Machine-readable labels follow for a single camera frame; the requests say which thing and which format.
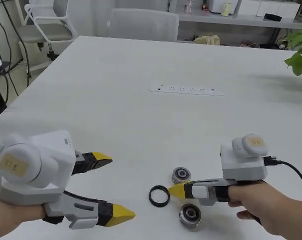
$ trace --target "black cable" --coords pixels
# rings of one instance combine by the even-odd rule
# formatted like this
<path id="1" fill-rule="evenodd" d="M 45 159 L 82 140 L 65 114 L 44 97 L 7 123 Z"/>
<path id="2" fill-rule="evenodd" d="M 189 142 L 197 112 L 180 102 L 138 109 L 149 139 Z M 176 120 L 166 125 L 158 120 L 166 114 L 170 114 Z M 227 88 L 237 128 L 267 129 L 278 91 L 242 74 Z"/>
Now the black cable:
<path id="1" fill-rule="evenodd" d="M 265 156 L 264 157 L 264 165 L 265 166 L 277 166 L 277 165 L 280 165 L 280 164 L 286 165 L 286 166 L 290 167 L 291 169 L 293 169 L 298 174 L 298 176 L 300 176 L 300 178 L 302 179 L 302 173 L 296 167 L 294 167 L 292 164 L 290 164 L 289 162 L 277 160 L 277 158 L 273 157 L 273 156 Z"/>
<path id="2" fill-rule="evenodd" d="M 6 104 L 7 101 L 9 100 L 9 80 L 6 77 L 5 73 L 0 72 L 0 76 L 3 76 L 5 78 L 5 82 L 6 82 L 6 97 L 5 97 L 5 101 L 4 101 L 4 107 L 2 109 L 2 111 L 0 112 L 0 114 L 6 109 Z"/>
<path id="3" fill-rule="evenodd" d="M 278 164 L 283 164 L 286 166 L 289 166 L 290 168 L 292 168 L 297 174 L 298 176 L 300 176 L 300 178 L 302 179 L 302 173 L 296 168 L 294 167 L 292 164 L 290 164 L 289 162 L 286 161 L 277 161 Z"/>
<path id="4" fill-rule="evenodd" d="M 9 68 L 8 68 L 7 73 L 8 73 L 9 79 L 10 79 L 10 81 L 11 81 L 11 83 L 12 83 L 12 86 L 13 86 L 13 88 L 14 88 L 14 91 L 15 91 L 16 95 L 19 96 L 19 94 L 17 93 L 17 90 L 16 90 L 16 88 L 15 88 L 15 85 L 14 85 L 14 83 L 13 83 L 13 80 L 12 80 L 12 78 L 11 78 L 11 73 L 10 73 L 10 72 L 11 72 L 11 70 L 10 70 L 10 69 L 11 69 L 11 63 L 12 63 L 12 48 L 11 48 L 11 45 L 10 45 L 10 42 L 9 42 L 9 39 L 8 39 L 6 30 L 5 30 L 5 28 L 3 27 L 1 21 L 0 21 L 0 27 L 2 28 L 2 30 L 3 30 L 3 32 L 4 32 L 5 39 L 6 39 L 8 48 L 9 48 L 9 55 L 10 55 L 10 57 L 9 57 Z"/>
<path id="5" fill-rule="evenodd" d="M 26 57 L 26 62 L 27 62 L 27 85 L 26 85 L 26 86 L 28 87 L 28 86 L 30 85 L 30 61 L 29 61 L 29 56 L 28 56 L 28 54 L 27 54 L 26 46 L 25 46 L 25 44 L 24 44 L 24 42 L 23 42 L 23 40 L 22 40 L 20 34 L 18 33 L 18 31 L 17 31 L 17 29 L 16 29 L 16 27 L 15 27 L 15 25 L 14 25 L 14 23 L 13 23 L 13 20 L 12 20 L 12 18 L 11 18 L 11 15 L 10 15 L 8 9 L 6 8 L 6 5 L 5 5 L 4 1 L 1 0 L 1 3 L 2 3 L 2 5 L 3 5 L 3 7 L 4 7 L 4 10 L 5 10 L 5 12 L 6 12 L 6 15 L 7 15 L 7 17 L 9 18 L 9 20 L 10 20 L 10 22 L 11 22 L 11 25 L 12 25 L 12 27 L 13 27 L 13 29 L 14 29 L 16 35 L 17 35 L 17 37 L 19 38 L 20 42 L 22 43 L 23 48 L 24 48 L 24 51 L 25 51 L 25 57 Z"/>

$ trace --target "o-ring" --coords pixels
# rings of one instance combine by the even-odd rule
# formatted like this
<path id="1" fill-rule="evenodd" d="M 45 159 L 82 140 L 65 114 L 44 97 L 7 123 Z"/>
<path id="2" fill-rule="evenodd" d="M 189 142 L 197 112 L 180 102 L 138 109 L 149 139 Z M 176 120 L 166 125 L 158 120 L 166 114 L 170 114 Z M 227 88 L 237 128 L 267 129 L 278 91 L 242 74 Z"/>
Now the o-ring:
<path id="1" fill-rule="evenodd" d="M 152 196 L 151 196 L 152 192 L 155 191 L 155 190 L 161 190 L 161 191 L 165 192 L 166 195 L 167 195 L 167 200 L 165 202 L 155 202 L 152 199 Z M 169 203 L 170 197 L 171 197 L 171 195 L 169 193 L 169 190 L 166 187 L 162 186 L 162 185 L 157 185 L 157 186 L 152 187 L 151 190 L 150 190 L 150 193 L 149 193 L 149 200 L 150 200 L 151 204 L 153 206 L 158 207 L 158 208 L 165 207 Z"/>

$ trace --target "metal bearing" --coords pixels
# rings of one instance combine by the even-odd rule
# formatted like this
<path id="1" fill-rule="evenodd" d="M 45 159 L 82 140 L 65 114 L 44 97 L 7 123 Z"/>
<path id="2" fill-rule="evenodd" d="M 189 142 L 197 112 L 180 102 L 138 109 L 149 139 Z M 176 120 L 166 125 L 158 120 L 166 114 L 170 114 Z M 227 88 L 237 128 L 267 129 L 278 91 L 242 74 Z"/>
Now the metal bearing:
<path id="1" fill-rule="evenodd" d="M 196 228 L 201 222 L 202 214 L 200 209 L 193 204 L 185 204 L 180 210 L 180 222 L 188 229 Z"/>
<path id="2" fill-rule="evenodd" d="M 177 167 L 172 174 L 172 181 L 174 184 L 181 184 L 188 182 L 191 179 L 191 172 L 185 167 Z"/>

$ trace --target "shelf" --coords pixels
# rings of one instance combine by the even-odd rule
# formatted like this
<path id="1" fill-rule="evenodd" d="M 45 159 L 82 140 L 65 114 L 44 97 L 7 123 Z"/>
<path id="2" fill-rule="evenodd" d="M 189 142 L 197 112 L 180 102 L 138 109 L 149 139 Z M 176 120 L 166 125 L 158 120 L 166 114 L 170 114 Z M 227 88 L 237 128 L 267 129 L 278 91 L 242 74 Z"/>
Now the shelf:
<path id="1" fill-rule="evenodd" d="M 180 16 L 180 21 L 211 23 L 211 24 L 230 24 L 243 26 L 256 26 L 267 28 L 282 29 L 301 29 L 302 22 L 298 19 L 285 19 L 281 21 L 271 21 L 264 19 L 262 16 L 250 16 L 241 14 L 230 14 L 229 16 L 221 16 L 219 13 L 203 11 L 201 9 L 193 9 L 192 13 L 185 13 L 183 8 L 177 8 L 176 13 Z"/>

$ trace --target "hand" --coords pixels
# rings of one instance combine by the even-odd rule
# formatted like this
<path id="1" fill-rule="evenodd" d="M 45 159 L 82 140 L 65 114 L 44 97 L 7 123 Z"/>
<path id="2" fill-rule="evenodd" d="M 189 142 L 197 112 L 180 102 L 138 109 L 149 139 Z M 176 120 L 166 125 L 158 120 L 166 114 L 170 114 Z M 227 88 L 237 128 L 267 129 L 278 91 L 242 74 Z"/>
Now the hand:
<path id="1" fill-rule="evenodd" d="M 0 237 L 15 230 L 21 223 L 45 217 L 42 206 L 14 206 L 0 201 Z"/>
<path id="2" fill-rule="evenodd" d="M 245 211 L 237 213 L 237 217 L 243 220 L 252 220 L 251 214 L 260 218 L 266 231 L 273 235 L 280 235 L 278 218 L 290 205 L 291 199 L 277 191 L 264 181 L 246 186 L 231 186 L 229 197 L 232 208 L 245 207 Z"/>

